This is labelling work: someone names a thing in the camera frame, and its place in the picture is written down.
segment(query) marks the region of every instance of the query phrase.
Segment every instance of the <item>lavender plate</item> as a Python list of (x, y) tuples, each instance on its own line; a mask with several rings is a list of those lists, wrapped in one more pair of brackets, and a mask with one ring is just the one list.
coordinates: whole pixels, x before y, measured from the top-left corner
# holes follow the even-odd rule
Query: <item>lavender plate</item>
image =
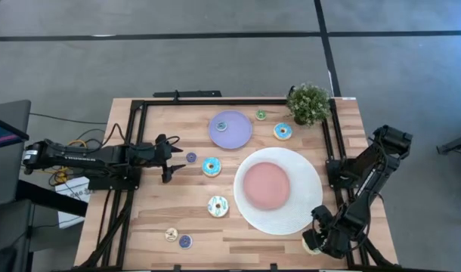
[[(225, 122), (227, 128), (217, 130), (217, 124)], [(252, 135), (252, 124), (247, 116), (236, 110), (225, 110), (214, 116), (209, 124), (209, 136), (218, 146), (236, 149), (246, 144)]]

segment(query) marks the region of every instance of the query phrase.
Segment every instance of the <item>wooden table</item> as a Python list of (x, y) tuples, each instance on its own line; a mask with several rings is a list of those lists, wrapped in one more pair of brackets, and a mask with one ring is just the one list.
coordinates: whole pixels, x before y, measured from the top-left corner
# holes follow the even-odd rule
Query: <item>wooden table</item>
[[(122, 126), (123, 131), (126, 130), (130, 103), (131, 99), (127, 98), (113, 101), (107, 135), (115, 122)], [(367, 147), (357, 101), (336, 98), (336, 104), (346, 152), (350, 157), (357, 156)], [(255, 119), (254, 114), (258, 109), (267, 112), (265, 121)], [(207, 132), (209, 122), (222, 110), (239, 110), (251, 120), (254, 131), (245, 147), (223, 150), (210, 141)], [(274, 105), (151, 106), (144, 141), (154, 142), (160, 133), (179, 135), (181, 140), (175, 146), (184, 152), (176, 153), (169, 165), (186, 163), (185, 155), (190, 151), (198, 155), (198, 160), (178, 170), (168, 184), (161, 182), (160, 168), (144, 170), (140, 188), (135, 191), (124, 269), (172, 269), (174, 264), (181, 264), (182, 269), (268, 269), (270, 263), (277, 263), (282, 269), (346, 268), (345, 259), (307, 254), (302, 248), (300, 233), (274, 236), (256, 230), (237, 209), (233, 182), (239, 164), (261, 148), (285, 147), (302, 154), (313, 164), (323, 184), (323, 203), (333, 214), (336, 212), (335, 197), (328, 186), (325, 171), (327, 154), (323, 129), (320, 124), (312, 128), (300, 127), (292, 117), (285, 117), (287, 114), (289, 111), (285, 106)], [(273, 127), (278, 122), (287, 122), (292, 126), (294, 132), (288, 141), (279, 141), (273, 136)], [(338, 155), (331, 119), (329, 124), (335, 154)], [(138, 122), (135, 122), (133, 141), (137, 127)], [(121, 143), (122, 140), (115, 133), (108, 144)], [(221, 174), (216, 178), (207, 178), (200, 168), (208, 156), (216, 156), (222, 162)], [(85, 261), (96, 246), (106, 195), (106, 191), (98, 191), (91, 196), (75, 265)], [(229, 201), (230, 210), (224, 218), (212, 218), (207, 212), (206, 204), (214, 195), (226, 196)], [(177, 242), (166, 242), (164, 232), (170, 227), (177, 228), (180, 234), (190, 234), (192, 247), (183, 250)], [(372, 205), (370, 239), (389, 261), (397, 262), (384, 206), (379, 199)], [(110, 264), (116, 261), (118, 242), (119, 234), (113, 241)], [(355, 262), (359, 263), (358, 252), (354, 254)]]

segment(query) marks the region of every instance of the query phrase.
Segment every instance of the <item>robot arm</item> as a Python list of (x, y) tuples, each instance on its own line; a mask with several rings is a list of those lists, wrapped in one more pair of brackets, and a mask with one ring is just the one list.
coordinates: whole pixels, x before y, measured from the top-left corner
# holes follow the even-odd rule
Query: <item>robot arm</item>
[(90, 179), (90, 190), (107, 190), (110, 186), (113, 189), (130, 190), (138, 187), (140, 168), (162, 167), (162, 181), (168, 183), (173, 172), (185, 166), (167, 166), (166, 161), (172, 158), (172, 153), (183, 150), (172, 146), (164, 134), (156, 138), (156, 143), (88, 149), (64, 146), (46, 139), (26, 148), (23, 164), (28, 175), (35, 169), (55, 165), (81, 168), (82, 175)]
[(354, 199), (331, 215), (326, 206), (318, 206), (311, 214), (320, 225), (320, 232), (311, 229), (302, 235), (307, 246), (343, 258), (350, 252), (349, 242), (364, 242), (364, 229), (370, 224), (370, 206), (400, 161), (410, 152), (412, 135), (384, 125), (373, 132), (372, 145), (356, 159), (346, 159), (336, 169), (330, 167), (329, 178), (336, 189), (355, 188)]

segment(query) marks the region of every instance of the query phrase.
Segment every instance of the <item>large white plate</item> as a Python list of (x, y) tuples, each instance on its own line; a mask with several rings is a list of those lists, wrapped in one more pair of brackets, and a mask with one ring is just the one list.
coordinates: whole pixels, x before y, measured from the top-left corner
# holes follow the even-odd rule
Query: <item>large white plate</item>
[[(257, 209), (244, 193), (244, 176), (260, 162), (274, 163), (288, 175), (289, 198), (278, 209)], [(287, 235), (311, 223), (311, 210), (323, 202), (323, 190), (320, 176), (305, 157), (286, 148), (269, 147), (254, 152), (239, 166), (234, 179), (234, 199), (239, 212), (253, 227), (269, 234)]]

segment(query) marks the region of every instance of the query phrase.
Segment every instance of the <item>green plant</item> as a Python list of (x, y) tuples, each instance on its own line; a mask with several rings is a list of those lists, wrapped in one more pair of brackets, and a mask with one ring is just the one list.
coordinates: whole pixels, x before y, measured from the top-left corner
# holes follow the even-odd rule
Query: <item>green plant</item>
[(328, 98), (326, 89), (303, 83), (299, 87), (293, 87), (286, 105), (298, 124), (313, 125), (330, 114)]

